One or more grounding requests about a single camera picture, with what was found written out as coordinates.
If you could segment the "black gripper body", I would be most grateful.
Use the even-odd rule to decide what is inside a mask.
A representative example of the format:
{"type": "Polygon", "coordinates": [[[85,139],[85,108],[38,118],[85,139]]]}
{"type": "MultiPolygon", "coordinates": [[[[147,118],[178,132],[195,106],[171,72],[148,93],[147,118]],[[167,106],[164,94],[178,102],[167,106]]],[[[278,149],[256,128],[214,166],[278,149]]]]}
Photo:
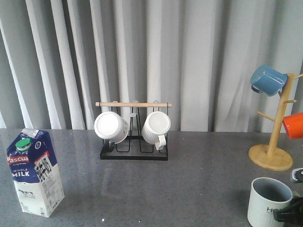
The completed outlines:
{"type": "Polygon", "coordinates": [[[303,224],[303,198],[294,197],[290,205],[281,210],[273,210],[274,220],[295,225],[303,224]]]}

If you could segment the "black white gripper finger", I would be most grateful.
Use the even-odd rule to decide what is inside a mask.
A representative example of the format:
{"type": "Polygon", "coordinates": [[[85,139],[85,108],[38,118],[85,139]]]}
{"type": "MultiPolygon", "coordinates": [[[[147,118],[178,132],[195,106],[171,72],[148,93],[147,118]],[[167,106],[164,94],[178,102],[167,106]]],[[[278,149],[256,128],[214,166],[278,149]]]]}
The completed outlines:
{"type": "Polygon", "coordinates": [[[303,182],[303,168],[296,168],[292,170],[292,181],[294,183],[303,182]]]}

